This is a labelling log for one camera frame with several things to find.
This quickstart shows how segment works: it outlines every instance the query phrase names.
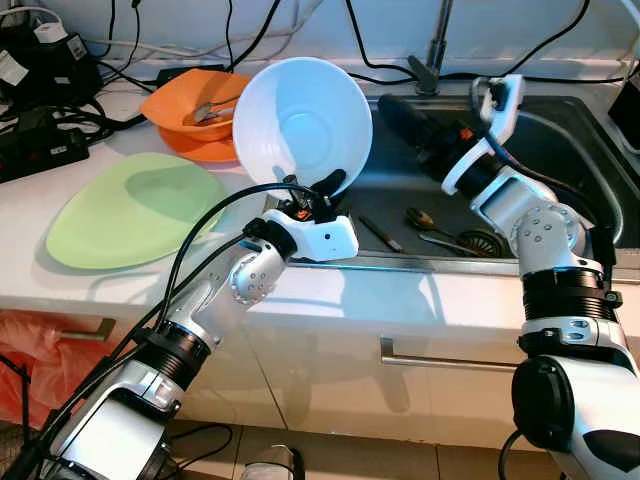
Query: stainless steel sink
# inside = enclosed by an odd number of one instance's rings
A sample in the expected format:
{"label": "stainless steel sink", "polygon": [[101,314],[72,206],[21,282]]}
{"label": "stainless steel sink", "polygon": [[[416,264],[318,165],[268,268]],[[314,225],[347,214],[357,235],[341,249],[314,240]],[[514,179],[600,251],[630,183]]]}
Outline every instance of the stainless steel sink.
{"label": "stainless steel sink", "polygon": [[[406,97],[443,123],[471,121],[466,97]],[[459,234],[486,225],[460,195],[450,197],[419,168],[415,151],[384,124],[370,99],[373,145],[367,164],[349,187],[341,206],[348,208],[360,241],[357,258],[299,265],[386,270],[472,272],[516,275],[510,254],[503,259],[460,258],[419,239],[405,219],[413,206],[427,211],[438,225]],[[579,188],[616,226],[618,280],[640,281],[640,179],[626,163],[586,106],[576,98],[532,96],[521,107],[516,131],[506,144],[523,164]],[[365,215],[410,254],[397,254],[358,219]]]}

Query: cabinet handle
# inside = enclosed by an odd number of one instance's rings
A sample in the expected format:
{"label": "cabinet handle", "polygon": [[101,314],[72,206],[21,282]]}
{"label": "cabinet handle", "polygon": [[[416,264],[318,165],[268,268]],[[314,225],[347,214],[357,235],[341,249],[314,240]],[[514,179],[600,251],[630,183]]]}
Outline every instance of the cabinet handle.
{"label": "cabinet handle", "polygon": [[95,340],[106,342],[115,327],[116,321],[113,318],[103,318],[95,332],[78,332],[75,330],[63,330],[60,338],[73,338],[74,340]]}
{"label": "cabinet handle", "polygon": [[494,372],[513,372],[515,363],[478,362],[458,358],[415,357],[397,355],[393,352],[393,339],[380,338],[380,360],[383,365],[409,365],[411,367],[464,368],[468,370],[489,370]]}

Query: utensil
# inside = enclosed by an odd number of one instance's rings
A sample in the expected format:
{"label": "utensil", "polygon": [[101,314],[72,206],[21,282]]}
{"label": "utensil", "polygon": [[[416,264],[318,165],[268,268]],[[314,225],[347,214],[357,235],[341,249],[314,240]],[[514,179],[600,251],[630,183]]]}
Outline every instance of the utensil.
{"label": "utensil", "polygon": [[418,237],[424,240],[427,243],[431,243],[433,245],[437,245],[438,247],[446,248],[447,250],[451,250],[457,254],[470,255],[472,257],[486,257],[484,252],[478,250],[472,250],[470,248],[463,247],[462,245],[458,245],[457,243],[447,242],[445,240],[439,240],[437,238],[430,237],[425,235],[424,233],[419,233]]}
{"label": "utensil", "polygon": [[364,215],[360,215],[358,218],[365,227],[371,230],[371,232],[380,240],[382,240],[391,250],[397,253],[409,253],[404,248],[402,248],[402,245],[400,245],[393,238],[382,231],[380,227],[373,223],[369,218],[365,217]]}
{"label": "utensil", "polygon": [[[233,118],[238,159],[257,183],[290,174],[312,185],[337,169],[358,176],[369,155],[373,125],[364,94],[344,70],[317,58],[291,58],[258,73]],[[287,192],[269,192],[286,200]]]}
{"label": "utensil", "polygon": [[431,218],[424,210],[420,210],[418,208],[409,207],[406,210],[407,218],[409,221],[417,228],[421,230],[428,230],[433,232],[438,232],[446,237],[449,237],[453,240],[458,239],[458,237],[443,228],[440,228],[436,225],[436,222]]}
{"label": "utensil", "polygon": [[205,102],[202,105],[200,105],[198,108],[196,108],[193,112],[187,114],[184,117],[183,123],[185,125],[201,125],[208,120],[218,119],[218,121],[221,121],[220,119],[222,117],[225,117],[229,114],[233,114],[233,110],[235,109],[235,107],[223,108],[222,110],[216,110],[216,111],[211,111],[211,109],[213,107],[217,107],[220,105],[224,105],[225,103],[229,103],[233,100],[238,99],[239,97],[240,96],[237,95],[224,102]]}
{"label": "utensil", "polygon": [[248,83],[249,77],[245,75],[194,68],[149,95],[140,111],[165,130],[200,142],[217,141],[231,135],[231,115],[204,123],[189,122],[189,116],[207,103],[234,107]]}
{"label": "utensil", "polygon": [[160,153],[132,155],[65,205],[46,248],[74,268],[139,265],[176,250],[193,224],[225,196],[222,182],[192,162]]}

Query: knife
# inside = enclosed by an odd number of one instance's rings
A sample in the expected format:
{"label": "knife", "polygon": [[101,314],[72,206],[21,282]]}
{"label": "knife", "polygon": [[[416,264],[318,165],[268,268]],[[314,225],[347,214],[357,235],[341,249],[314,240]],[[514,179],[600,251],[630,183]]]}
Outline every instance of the knife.
{"label": "knife", "polygon": [[365,227],[367,227],[369,230],[371,230],[371,232],[373,232],[373,234],[376,237],[378,237],[380,240],[382,240],[391,250],[393,250],[396,253],[409,253],[404,248],[402,248],[402,245],[400,245],[393,238],[391,238],[389,235],[384,233],[369,218],[365,217],[364,215],[360,215],[358,218],[364,224]]}

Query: white bowl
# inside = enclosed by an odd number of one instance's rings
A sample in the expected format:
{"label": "white bowl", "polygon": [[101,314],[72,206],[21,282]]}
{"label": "white bowl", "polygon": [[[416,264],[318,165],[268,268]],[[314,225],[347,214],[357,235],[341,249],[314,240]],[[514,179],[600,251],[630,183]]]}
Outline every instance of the white bowl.
{"label": "white bowl", "polygon": [[[256,75],[233,116],[233,143],[251,179],[280,182],[295,174],[310,186],[341,168],[347,188],[364,167],[373,126],[360,87],[342,69],[317,58],[291,58]],[[271,195],[286,199],[285,191]]]}

